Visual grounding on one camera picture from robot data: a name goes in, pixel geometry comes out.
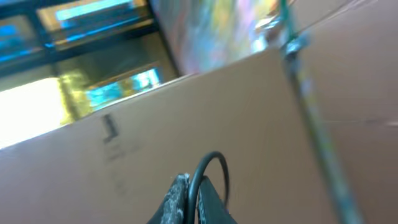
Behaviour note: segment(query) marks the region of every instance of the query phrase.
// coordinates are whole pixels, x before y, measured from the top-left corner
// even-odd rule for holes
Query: cardboard surface
[[[309,30],[303,59],[366,223],[397,223],[397,1],[352,1]]]
[[[280,63],[268,50],[0,151],[1,223],[145,223],[173,178],[214,150],[238,223],[337,223]],[[220,165],[206,174],[222,195]]]

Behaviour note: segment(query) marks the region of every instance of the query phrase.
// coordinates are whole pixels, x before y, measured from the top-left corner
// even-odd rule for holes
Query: multicolored artwork
[[[152,0],[179,69],[203,73],[264,50],[255,32],[277,0]]]

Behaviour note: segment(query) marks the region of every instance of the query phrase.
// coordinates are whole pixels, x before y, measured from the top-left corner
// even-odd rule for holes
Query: curved black wire
[[[225,184],[225,195],[224,195],[224,206],[227,207],[228,199],[229,199],[229,173],[228,173],[228,166],[225,161],[224,155],[220,152],[211,152],[204,156],[204,158],[200,161],[195,174],[193,175],[191,184],[188,190],[188,205],[187,205],[187,218],[186,224],[193,224],[195,221],[195,208],[197,205],[197,197],[199,186],[205,173],[206,167],[209,162],[214,159],[218,158],[220,161],[221,167],[223,168],[224,173],[224,184]]]

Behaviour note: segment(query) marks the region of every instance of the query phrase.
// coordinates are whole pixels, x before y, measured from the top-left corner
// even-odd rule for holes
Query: black cable
[[[220,152],[211,152],[204,156],[204,158],[200,161],[195,174],[193,175],[191,184],[188,189],[188,204],[187,204],[187,212],[186,216],[186,224],[194,224],[195,222],[195,208],[197,205],[197,197],[199,186],[201,184],[201,180],[203,174],[205,173],[206,167],[209,162],[214,159],[218,158],[220,161],[221,167],[223,168],[224,173],[224,184],[225,184],[225,195],[224,195],[224,206],[227,207],[228,199],[229,199],[229,174],[228,174],[228,166],[225,161],[224,155]]]

